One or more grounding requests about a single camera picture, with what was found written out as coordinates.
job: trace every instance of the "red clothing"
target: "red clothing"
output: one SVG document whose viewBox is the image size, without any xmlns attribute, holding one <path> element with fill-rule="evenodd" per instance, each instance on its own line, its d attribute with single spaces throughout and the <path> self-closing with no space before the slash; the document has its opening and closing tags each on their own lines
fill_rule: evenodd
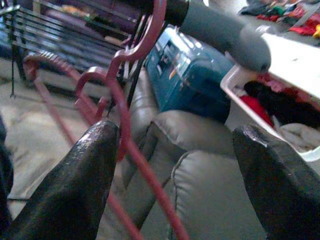
<svg viewBox="0 0 320 240">
<path fill-rule="evenodd" d="M 270 116 L 266 113 L 266 110 L 263 106 L 260 105 L 257 98 L 252 96 L 242 96 L 240 97 L 245 104 L 247 104 L 256 114 L 258 114 L 267 124 L 271 127 L 274 127 L 274 123 L 272 122 Z"/>
</svg>

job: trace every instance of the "gray leather couch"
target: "gray leather couch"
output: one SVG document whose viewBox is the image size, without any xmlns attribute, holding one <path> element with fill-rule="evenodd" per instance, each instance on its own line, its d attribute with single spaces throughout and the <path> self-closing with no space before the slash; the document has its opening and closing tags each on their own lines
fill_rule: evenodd
<svg viewBox="0 0 320 240">
<path fill-rule="evenodd" d="M 145 69 L 140 73 L 130 113 L 132 137 L 163 186 L 188 151 L 234 158 L 231 132 L 220 122 L 179 110 L 158 113 Z M 156 201 L 155 196 L 129 157 L 122 161 L 122 178 L 126 187 L 125 208 L 141 227 Z"/>
<path fill-rule="evenodd" d="M 191 240 L 264 240 L 266 233 L 247 195 L 237 160 L 191 151 L 175 165 L 164 189 Z M 147 240 L 175 240 L 155 203 L 141 228 Z"/>
</svg>

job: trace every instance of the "white cloth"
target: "white cloth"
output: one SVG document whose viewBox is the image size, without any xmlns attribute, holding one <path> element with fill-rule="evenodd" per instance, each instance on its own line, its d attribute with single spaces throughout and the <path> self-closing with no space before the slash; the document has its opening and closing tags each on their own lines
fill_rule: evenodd
<svg viewBox="0 0 320 240">
<path fill-rule="evenodd" d="M 315 128 L 291 123 L 281 126 L 278 131 L 299 152 L 307 152 L 320 146 L 320 131 Z"/>
</svg>

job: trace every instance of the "black grip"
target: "black grip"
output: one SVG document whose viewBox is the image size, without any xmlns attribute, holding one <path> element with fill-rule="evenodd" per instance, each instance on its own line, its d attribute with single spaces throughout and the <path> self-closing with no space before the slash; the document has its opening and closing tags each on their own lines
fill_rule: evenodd
<svg viewBox="0 0 320 240">
<path fill-rule="evenodd" d="M 118 139 L 113 123 L 92 126 L 48 173 L 0 239 L 95 240 L 114 176 Z"/>
</svg>

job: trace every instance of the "gray handle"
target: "gray handle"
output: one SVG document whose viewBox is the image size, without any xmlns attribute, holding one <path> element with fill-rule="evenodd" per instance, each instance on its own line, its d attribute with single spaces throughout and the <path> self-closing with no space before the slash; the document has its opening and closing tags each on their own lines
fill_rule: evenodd
<svg viewBox="0 0 320 240">
<path fill-rule="evenodd" d="M 261 36 L 236 17 L 190 0 L 180 31 L 203 41 L 220 52 L 229 52 L 235 61 L 255 72 L 266 72 L 271 54 Z"/>
</svg>

